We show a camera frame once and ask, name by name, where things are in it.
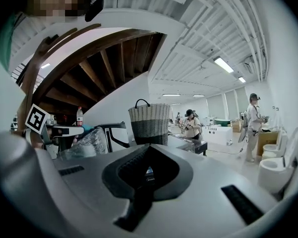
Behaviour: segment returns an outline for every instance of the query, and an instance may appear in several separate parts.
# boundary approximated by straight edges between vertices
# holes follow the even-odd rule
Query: woven basket
[[[129,116],[135,136],[135,141],[140,144],[168,144],[168,124],[170,105],[149,104],[130,108]]]

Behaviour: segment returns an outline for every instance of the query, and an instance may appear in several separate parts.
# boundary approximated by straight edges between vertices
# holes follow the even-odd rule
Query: ceiling
[[[242,86],[241,76],[251,82],[265,80],[267,74],[265,36],[252,0],[105,0],[104,10],[94,22],[102,27],[138,27],[166,34],[149,73],[152,102],[185,103],[194,99],[193,94],[212,96]],[[35,38],[42,40],[57,31],[61,35],[67,24],[26,17],[14,32],[11,60],[23,61],[31,55],[26,51],[29,53]],[[83,24],[78,20],[67,29]],[[213,62],[218,56],[233,73]],[[181,96],[162,97],[173,93]]]

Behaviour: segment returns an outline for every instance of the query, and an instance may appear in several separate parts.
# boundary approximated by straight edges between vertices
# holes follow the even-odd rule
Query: floor
[[[170,126],[169,130],[172,133],[181,133],[175,125]],[[207,156],[224,163],[253,184],[257,184],[259,161],[255,159],[254,163],[250,163],[245,160],[247,144],[243,146],[243,142],[238,143],[239,135],[240,133],[233,133],[233,143],[230,146],[208,143]],[[253,151],[253,156],[256,156],[256,152],[257,147]]]

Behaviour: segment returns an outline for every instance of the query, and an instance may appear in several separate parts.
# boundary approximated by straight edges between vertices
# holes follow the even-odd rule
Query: toilet
[[[262,160],[282,157],[286,150],[287,141],[287,133],[281,129],[278,133],[276,145],[267,144],[263,146]]]
[[[288,140],[283,157],[266,159],[259,163],[258,185],[272,194],[278,193],[294,172],[292,163],[296,156],[298,156],[298,128]]]

